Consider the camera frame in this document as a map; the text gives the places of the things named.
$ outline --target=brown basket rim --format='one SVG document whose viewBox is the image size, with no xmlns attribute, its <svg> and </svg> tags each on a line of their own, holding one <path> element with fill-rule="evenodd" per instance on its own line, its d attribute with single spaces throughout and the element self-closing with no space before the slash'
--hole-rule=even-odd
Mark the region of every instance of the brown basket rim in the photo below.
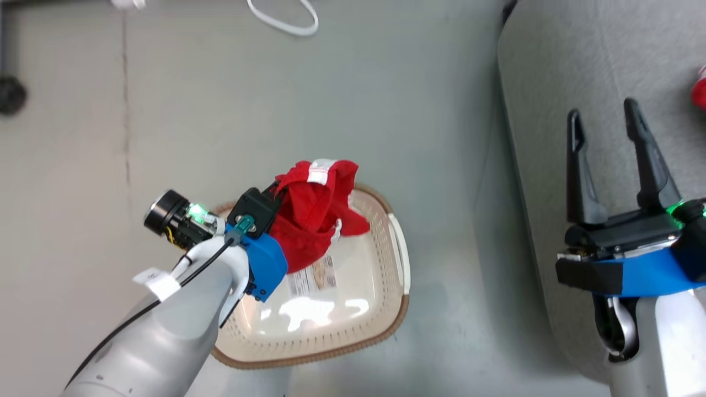
<svg viewBox="0 0 706 397">
<path fill-rule="evenodd" d="M 356 183 L 355 190 L 360 190 L 364 193 L 371 195 L 382 205 L 382 207 L 386 213 L 388 213 L 388 214 L 393 213 L 393 209 L 390 206 L 390 203 L 388 203 L 388 201 L 385 200 L 385 198 L 381 194 L 379 194 L 375 189 L 373 189 L 365 184 Z M 213 213 L 216 213 L 216 214 L 221 213 L 223 211 L 228 210 L 229 208 L 232 208 L 234 205 L 235 205 L 235 202 L 229 202 L 226 204 L 222 204 L 221 206 L 218 206 L 215 210 L 213 210 Z M 364 348 L 368 348 L 372 345 L 376 345 L 376 344 L 382 342 L 383 340 L 391 337 L 396 332 L 396 330 L 402 325 L 402 322 L 405 320 L 405 316 L 407 315 L 408 308 L 409 308 L 409 295 L 403 295 L 402 301 L 400 303 L 400 310 L 397 312 L 397 316 L 395 317 L 395 320 L 386 330 L 384 330 L 384 332 L 382 332 L 381 334 L 374 336 L 372 338 L 368 338 L 366 340 L 361 340 L 360 342 L 353 343 L 352 345 L 343 346 L 341 348 L 336 348 L 336 349 L 329 350 L 326 352 L 314 353 L 314 354 L 310 354 L 310 355 L 304 355 L 301 357 L 283 358 L 283 359 L 279 359 L 279 360 L 268 360 L 268 361 L 257 361 L 257 362 L 247 362 L 247 361 L 234 360 L 234 359 L 226 356 L 219 348 L 213 348 L 213 350 L 211 351 L 211 355 L 216 360 L 220 361 L 222 364 L 227 365 L 228 367 L 236 368 L 236 369 L 270 369 L 270 368 L 277 368 L 277 367 L 291 367 L 294 365 L 301 365 L 301 364 L 306 364 L 309 362 L 327 360 L 329 358 L 339 357 L 341 355 L 346 355 L 351 352 L 355 352 L 358 350 L 362 350 Z"/>
</svg>

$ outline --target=white stripe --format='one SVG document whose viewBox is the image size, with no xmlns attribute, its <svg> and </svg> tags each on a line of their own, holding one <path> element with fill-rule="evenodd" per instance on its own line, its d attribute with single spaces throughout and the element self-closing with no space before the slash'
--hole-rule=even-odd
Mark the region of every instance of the white stripe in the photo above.
<svg viewBox="0 0 706 397">
<path fill-rule="evenodd" d="M 320 158 L 314 160 L 309 165 L 309 178 L 306 179 L 307 182 L 326 185 L 328 182 L 328 171 L 338 160 L 328 160 L 325 158 Z"/>
</svg>

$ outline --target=black caster wheel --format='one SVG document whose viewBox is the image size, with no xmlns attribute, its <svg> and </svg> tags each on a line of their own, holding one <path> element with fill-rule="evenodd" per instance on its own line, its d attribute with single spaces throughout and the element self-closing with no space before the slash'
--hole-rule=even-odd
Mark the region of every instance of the black caster wheel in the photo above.
<svg viewBox="0 0 706 397">
<path fill-rule="evenodd" d="M 17 78 L 0 77 L 0 114 L 12 116 L 22 109 L 27 100 L 27 90 Z"/>
</svg>

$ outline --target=basket handle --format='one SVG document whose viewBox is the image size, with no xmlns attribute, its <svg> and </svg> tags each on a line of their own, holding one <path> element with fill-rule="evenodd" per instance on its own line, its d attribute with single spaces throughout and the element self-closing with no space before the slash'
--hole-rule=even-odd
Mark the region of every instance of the basket handle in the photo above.
<svg viewBox="0 0 706 397">
<path fill-rule="evenodd" d="M 402 287 L 405 290 L 405 295 L 409 295 L 409 287 L 411 287 L 412 284 L 412 277 L 409 274 L 409 252 L 407 251 L 407 240 L 405 240 L 405 234 L 402 232 L 402 227 L 400 227 L 400 222 L 395 217 L 395 214 L 389 213 L 388 217 L 390 218 L 390 226 L 392 226 L 390 230 L 393 232 L 392 235 L 395 239 L 395 247 L 397 248 L 395 253 L 399 253 L 397 267 L 399 268 L 400 264 L 402 265 L 401 276 L 403 277 L 403 280 L 400 281 L 402 281 Z"/>
</svg>

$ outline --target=gray floor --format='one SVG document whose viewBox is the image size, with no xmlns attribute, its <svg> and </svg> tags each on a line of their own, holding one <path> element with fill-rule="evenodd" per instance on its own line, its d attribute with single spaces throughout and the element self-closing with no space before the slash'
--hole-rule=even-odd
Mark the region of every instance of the gray floor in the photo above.
<svg viewBox="0 0 706 397">
<path fill-rule="evenodd" d="M 606 396 L 561 357 L 535 286 L 497 84 L 502 5 L 319 0 L 308 40 L 244 0 L 15 10 L 10 62 L 31 98 L 0 120 L 4 395 L 57 395 L 144 295 L 132 276 L 173 264 L 141 226 L 161 191 L 215 205 L 327 157 L 357 161 L 405 229 L 405 323 L 295 368 L 209 359 L 190 396 Z"/>
</svg>

